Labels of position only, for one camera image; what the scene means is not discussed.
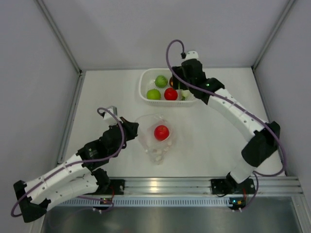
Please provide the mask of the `dark brown fake fruit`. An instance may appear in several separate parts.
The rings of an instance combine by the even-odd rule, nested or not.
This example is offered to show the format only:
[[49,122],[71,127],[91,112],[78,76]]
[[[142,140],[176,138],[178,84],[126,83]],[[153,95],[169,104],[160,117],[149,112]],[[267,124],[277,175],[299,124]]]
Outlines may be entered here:
[[169,83],[170,83],[170,86],[173,88],[173,77],[170,78]]

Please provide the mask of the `rough green fake lime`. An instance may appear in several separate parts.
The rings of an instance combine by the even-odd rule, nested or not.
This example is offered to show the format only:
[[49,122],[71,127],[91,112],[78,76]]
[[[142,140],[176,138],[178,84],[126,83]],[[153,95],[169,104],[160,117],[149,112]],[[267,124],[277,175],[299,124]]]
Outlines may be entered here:
[[168,84],[168,80],[165,76],[163,75],[158,75],[155,79],[155,85],[159,88],[164,88]]

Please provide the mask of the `white fake food piece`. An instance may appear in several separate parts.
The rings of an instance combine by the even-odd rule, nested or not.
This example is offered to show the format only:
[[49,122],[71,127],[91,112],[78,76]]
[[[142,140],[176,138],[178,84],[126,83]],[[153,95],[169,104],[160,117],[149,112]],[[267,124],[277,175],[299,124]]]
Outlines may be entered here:
[[191,92],[189,90],[181,90],[181,100],[185,101],[190,96]]

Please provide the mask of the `red fake tomato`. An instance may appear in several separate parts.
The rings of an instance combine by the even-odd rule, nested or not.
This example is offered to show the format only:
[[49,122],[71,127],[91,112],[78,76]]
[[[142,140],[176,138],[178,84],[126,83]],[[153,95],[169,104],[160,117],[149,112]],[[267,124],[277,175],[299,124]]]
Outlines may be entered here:
[[167,88],[164,92],[165,100],[177,100],[178,99],[178,92],[173,88]]

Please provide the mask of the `clear zip top bag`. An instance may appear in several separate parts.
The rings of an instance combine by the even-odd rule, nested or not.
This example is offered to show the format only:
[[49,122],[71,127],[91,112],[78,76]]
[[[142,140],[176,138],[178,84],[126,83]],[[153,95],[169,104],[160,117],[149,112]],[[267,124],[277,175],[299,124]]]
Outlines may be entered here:
[[[176,134],[173,125],[163,114],[148,114],[136,119],[138,127],[138,141],[142,145],[145,153],[155,165],[163,163],[166,155],[170,152],[176,141]],[[159,125],[165,125],[170,131],[170,135],[163,141],[158,141],[154,137],[154,129]]]

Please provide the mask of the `green fake fruit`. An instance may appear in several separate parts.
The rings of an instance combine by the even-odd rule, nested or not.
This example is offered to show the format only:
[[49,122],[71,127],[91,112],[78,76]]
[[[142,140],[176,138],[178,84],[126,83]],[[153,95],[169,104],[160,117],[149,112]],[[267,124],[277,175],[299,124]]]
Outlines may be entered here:
[[157,89],[150,89],[147,91],[146,98],[148,100],[161,100],[161,93]]

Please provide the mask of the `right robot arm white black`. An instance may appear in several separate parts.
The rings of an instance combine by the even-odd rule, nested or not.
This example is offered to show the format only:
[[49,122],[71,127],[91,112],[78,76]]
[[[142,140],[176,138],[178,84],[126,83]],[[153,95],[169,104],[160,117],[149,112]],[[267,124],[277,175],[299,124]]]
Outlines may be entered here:
[[192,58],[171,67],[173,87],[188,90],[210,108],[226,118],[244,137],[247,144],[234,168],[225,179],[212,180],[212,193],[233,194],[250,188],[250,175],[267,162],[277,159],[280,126],[256,118],[240,106],[216,78],[207,78],[201,62]]

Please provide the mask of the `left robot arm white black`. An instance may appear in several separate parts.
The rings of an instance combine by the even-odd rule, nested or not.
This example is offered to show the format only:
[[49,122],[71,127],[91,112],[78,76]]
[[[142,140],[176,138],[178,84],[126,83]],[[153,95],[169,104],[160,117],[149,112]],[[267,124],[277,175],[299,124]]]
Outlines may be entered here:
[[121,117],[103,135],[89,142],[67,161],[31,181],[17,181],[14,191],[25,223],[44,216],[58,204],[85,194],[104,194],[110,179],[101,167],[117,157],[127,141],[138,135],[139,124]]

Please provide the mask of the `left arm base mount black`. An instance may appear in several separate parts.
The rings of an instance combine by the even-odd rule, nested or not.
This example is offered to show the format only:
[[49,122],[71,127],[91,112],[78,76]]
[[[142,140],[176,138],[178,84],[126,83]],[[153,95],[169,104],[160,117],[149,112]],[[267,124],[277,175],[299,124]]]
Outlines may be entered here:
[[109,182],[104,181],[103,184],[99,185],[96,190],[96,195],[123,195],[125,188],[125,180],[123,179],[112,179]]

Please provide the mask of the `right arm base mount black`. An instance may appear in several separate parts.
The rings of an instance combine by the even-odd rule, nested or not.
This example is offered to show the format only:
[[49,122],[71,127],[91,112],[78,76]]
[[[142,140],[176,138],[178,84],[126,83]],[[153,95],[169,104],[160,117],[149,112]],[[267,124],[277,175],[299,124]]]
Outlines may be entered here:
[[214,195],[227,195],[236,191],[238,184],[230,179],[211,179],[211,189]]

